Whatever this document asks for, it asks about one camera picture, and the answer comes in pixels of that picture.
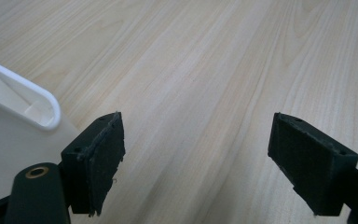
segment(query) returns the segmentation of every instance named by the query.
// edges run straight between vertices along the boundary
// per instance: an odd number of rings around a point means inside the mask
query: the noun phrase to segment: light wood surface
[[[80,130],[122,112],[117,183],[74,223],[346,222],[267,148],[281,111],[358,152],[358,1],[0,0],[0,64]]]

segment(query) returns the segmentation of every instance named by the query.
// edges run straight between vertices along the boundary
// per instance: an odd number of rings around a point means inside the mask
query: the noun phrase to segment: white plastic object
[[[22,169],[60,162],[78,134],[50,92],[0,65],[0,199]]]

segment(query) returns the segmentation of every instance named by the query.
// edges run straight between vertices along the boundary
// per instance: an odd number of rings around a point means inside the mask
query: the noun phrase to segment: wood grain
[[[344,223],[267,157],[274,112],[358,152],[358,1],[0,0],[0,64],[80,130],[123,114],[100,217],[74,223]]]

